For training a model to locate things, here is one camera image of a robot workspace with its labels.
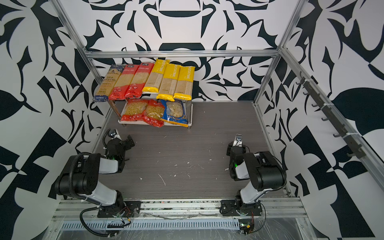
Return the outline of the red macaroni bag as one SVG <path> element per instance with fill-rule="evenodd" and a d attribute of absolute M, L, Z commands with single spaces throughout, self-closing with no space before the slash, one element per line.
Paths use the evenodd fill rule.
<path fill-rule="evenodd" d="M 143 121 L 153 127 L 160 128 L 164 125 L 162 117 L 165 107 L 161 102 L 149 100 L 149 103 L 143 113 Z"/>
<path fill-rule="evenodd" d="M 143 120 L 149 100 L 129 99 L 122 113 L 122 121 L 137 122 Z"/>

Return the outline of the red long spaghetti bag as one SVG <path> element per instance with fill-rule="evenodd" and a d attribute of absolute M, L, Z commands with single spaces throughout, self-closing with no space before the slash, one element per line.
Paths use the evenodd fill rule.
<path fill-rule="evenodd" d="M 126 92 L 138 68 L 139 68 L 139 65 L 126 65 L 124 67 L 122 74 L 120 75 L 111 94 L 109 95 L 109 100 L 121 101 L 125 99 Z"/>

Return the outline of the blue-ended spaghetti bag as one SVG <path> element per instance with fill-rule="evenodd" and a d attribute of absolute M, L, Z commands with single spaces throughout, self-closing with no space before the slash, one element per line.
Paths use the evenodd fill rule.
<path fill-rule="evenodd" d="M 109 96 L 122 74 L 124 67 L 124 65 L 111 65 L 93 98 L 94 102 L 107 102 L 109 100 Z"/>

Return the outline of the red noodle bag long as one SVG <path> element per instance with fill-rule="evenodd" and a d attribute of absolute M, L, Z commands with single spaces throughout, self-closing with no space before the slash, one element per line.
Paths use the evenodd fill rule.
<path fill-rule="evenodd" d="M 126 99 L 140 98 L 155 63 L 141 63 L 125 93 Z"/>

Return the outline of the blue-bottom pasta bag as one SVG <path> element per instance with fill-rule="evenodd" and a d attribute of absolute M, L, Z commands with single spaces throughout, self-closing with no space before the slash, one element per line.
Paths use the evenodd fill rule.
<path fill-rule="evenodd" d="M 179 125 L 186 128 L 189 126 L 185 103 L 183 103 L 181 100 L 175 100 L 174 102 L 160 100 L 160 103 L 165 108 L 163 116 L 161 117 L 163 122 L 172 125 Z"/>

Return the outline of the yellow spaghetti bag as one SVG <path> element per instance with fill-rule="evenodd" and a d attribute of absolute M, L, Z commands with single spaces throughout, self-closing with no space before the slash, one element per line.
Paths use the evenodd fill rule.
<path fill-rule="evenodd" d="M 193 93 L 195 67 L 181 67 L 174 99 L 191 101 Z"/>
<path fill-rule="evenodd" d="M 157 59 L 155 65 L 148 77 L 148 80 L 143 88 L 143 92 L 158 93 L 164 73 L 170 60 Z"/>
<path fill-rule="evenodd" d="M 178 83 L 178 77 L 181 66 L 175 64 L 168 64 L 163 79 L 160 85 L 157 99 L 174 102 L 174 94 Z"/>

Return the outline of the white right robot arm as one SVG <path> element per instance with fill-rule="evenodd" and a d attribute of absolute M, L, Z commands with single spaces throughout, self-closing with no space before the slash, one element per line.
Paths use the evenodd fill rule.
<path fill-rule="evenodd" d="M 247 149 L 240 143 L 230 143 L 227 147 L 231 178 L 234 181 L 249 181 L 236 195 L 238 210 L 258 205 L 263 195 L 280 190 L 287 183 L 282 163 L 271 152 L 252 153 Z"/>

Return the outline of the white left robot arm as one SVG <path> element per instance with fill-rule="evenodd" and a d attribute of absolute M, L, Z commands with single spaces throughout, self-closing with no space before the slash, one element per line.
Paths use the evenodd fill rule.
<path fill-rule="evenodd" d="M 118 130 L 107 129 L 102 143 L 104 154 L 81 152 L 70 156 L 54 183 L 54 190 L 57 195 L 65 198 L 76 198 L 94 204 L 93 207 L 80 212 L 82 226 L 95 236 L 112 238 L 131 224 L 130 219 L 123 219 L 129 207 L 122 193 L 102 184 L 99 176 L 121 173 L 128 160 L 126 152 L 135 146 L 135 142 L 132 136 L 127 136 L 124 140 Z M 98 211 L 103 218 L 118 218 L 121 225 L 108 224 L 105 231 L 95 231 L 84 220 L 84 214 L 91 211 Z"/>

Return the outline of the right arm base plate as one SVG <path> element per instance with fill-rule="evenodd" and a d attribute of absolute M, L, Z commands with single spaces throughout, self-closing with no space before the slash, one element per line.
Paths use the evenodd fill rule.
<path fill-rule="evenodd" d="M 239 199 L 235 200 L 221 200 L 219 208 L 221 215 L 225 217 L 234 216 L 261 216 L 263 207 L 261 203 L 243 204 Z"/>

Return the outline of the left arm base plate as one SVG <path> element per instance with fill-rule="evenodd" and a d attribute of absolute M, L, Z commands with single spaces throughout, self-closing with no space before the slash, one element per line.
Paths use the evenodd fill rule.
<path fill-rule="evenodd" d="M 123 204 L 116 203 L 110 206 L 101 206 L 98 211 L 98 218 L 112 218 L 119 214 L 123 218 L 130 218 L 140 213 L 141 201 L 124 201 Z"/>

